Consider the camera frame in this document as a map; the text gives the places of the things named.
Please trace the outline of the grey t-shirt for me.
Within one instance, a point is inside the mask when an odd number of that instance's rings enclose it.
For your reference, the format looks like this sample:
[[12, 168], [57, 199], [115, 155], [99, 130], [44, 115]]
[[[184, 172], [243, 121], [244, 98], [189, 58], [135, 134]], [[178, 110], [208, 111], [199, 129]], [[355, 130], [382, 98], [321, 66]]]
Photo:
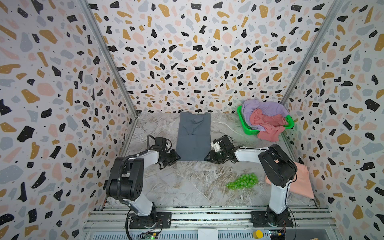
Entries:
[[180, 113], [176, 152], [181, 161], [203, 161], [211, 151], [211, 114]]

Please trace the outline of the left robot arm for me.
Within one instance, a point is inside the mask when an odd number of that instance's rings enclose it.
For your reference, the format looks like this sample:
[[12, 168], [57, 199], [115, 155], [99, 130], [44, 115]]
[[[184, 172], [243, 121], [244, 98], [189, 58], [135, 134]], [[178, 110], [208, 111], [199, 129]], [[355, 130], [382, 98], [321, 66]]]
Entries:
[[172, 213], [160, 212], [154, 202], [142, 193], [144, 171], [158, 165], [160, 170], [170, 167], [180, 159], [172, 142], [162, 137], [147, 136], [147, 149], [126, 157], [118, 157], [105, 184], [106, 194], [127, 206], [127, 229], [169, 229]]

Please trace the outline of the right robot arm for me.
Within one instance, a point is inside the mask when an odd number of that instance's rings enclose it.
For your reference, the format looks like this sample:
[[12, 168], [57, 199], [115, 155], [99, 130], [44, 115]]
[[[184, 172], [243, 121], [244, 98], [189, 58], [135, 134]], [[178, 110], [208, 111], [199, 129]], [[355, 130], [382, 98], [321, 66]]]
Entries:
[[271, 182], [271, 196], [265, 211], [251, 212], [251, 223], [255, 228], [295, 227], [296, 221], [287, 199], [290, 184], [296, 181], [298, 168], [277, 144], [267, 148], [235, 146], [232, 139], [224, 135], [211, 142], [212, 149], [204, 161], [214, 164], [225, 162], [250, 162], [260, 164]]

